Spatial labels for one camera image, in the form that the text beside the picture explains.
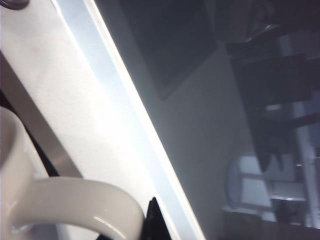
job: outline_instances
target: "mug handle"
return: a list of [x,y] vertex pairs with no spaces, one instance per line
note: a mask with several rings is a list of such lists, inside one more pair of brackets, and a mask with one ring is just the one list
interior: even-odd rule
[[12,208],[10,224],[19,234],[37,223],[71,224],[114,240],[138,240],[144,214],[122,189],[73,177],[36,179]]

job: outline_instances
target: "white cup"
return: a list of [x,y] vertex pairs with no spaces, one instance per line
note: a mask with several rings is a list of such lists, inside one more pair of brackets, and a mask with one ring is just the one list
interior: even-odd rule
[[144,214],[128,193],[110,184],[48,177],[24,126],[0,109],[1,239],[29,240],[30,226],[62,223],[115,240],[138,240]]

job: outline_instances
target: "white countertop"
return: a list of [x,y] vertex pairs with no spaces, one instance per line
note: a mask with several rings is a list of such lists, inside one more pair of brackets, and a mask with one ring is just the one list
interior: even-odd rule
[[107,28],[102,40],[82,1],[53,3],[1,8],[7,61],[85,179],[124,189],[144,213],[156,197],[172,239],[204,239]]

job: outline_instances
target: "black object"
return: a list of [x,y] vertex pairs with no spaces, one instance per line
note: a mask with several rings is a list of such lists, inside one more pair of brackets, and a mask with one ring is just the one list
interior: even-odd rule
[[312,86],[303,54],[243,64],[236,71],[244,105],[248,108],[306,101]]
[[24,9],[30,0],[0,0],[0,5],[13,10]]
[[319,0],[268,0],[273,14],[265,19],[268,24],[296,28],[296,30],[319,29]]
[[312,90],[320,91],[320,58],[307,60],[306,71]]
[[155,197],[149,202],[141,240],[171,240],[165,220]]
[[112,240],[112,239],[110,239],[109,237],[106,237],[104,235],[99,235],[96,240]]
[[282,154],[293,151],[292,130],[320,123],[320,113],[283,121],[250,115],[248,120],[262,172],[267,170],[272,155],[276,157],[279,169],[282,171],[284,167]]
[[[296,205],[293,211],[288,206],[288,204],[290,203]],[[278,223],[290,224],[293,218],[299,218],[300,208],[301,207],[299,206],[299,202],[285,202],[283,200],[280,200],[274,211],[276,221]],[[301,224],[304,225],[304,217],[302,217],[300,221]]]
[[270,13],[266,0],[216,0],[214,31],[225,43],[244,43],[265,31],[263,19]]

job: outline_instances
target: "white ceramic mug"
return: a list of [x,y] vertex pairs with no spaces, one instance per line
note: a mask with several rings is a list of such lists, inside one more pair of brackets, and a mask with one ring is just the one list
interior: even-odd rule
[[63,223],[115,240],[137,240],[144,214],[125,191],[110,184],[48,177],[24,126],[1,108],[1,239],[29,240],[30,226]]

